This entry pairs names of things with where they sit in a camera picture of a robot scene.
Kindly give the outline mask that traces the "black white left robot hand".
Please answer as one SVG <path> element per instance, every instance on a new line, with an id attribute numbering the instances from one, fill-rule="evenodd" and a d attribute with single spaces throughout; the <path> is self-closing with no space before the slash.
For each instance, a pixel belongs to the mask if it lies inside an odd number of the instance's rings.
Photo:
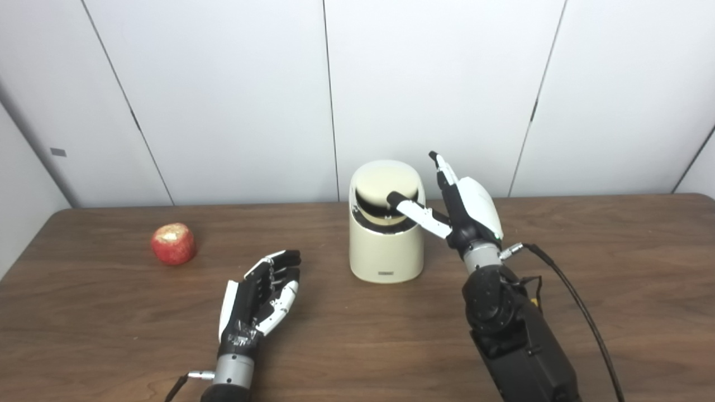
<path id="1" fill-rule="evenodd" d="M 261 341 L 288 315 L 301 279 L 301 252 L 260 258 L 240 281 L 227 283 L 219 319 L 217 356 L 254 358 Z"/>

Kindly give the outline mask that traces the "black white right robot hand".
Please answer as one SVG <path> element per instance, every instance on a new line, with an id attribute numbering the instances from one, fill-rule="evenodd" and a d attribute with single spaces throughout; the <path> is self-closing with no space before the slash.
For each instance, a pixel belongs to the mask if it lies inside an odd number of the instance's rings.
<path id="1" fill-rule="evenodd" d="M 490 246 L 495 254 L 502 251 L 503 230 L 492 197 L 484 186 L 469 176 L 457 178 L 450 164 L 436 152 L 430 152 L 437 170 L 437 185 L 444 200 L 446 214 L 392 191 L 387 202 L 411 221 L 445 239 L 461 257 L 479 246 Z"/>

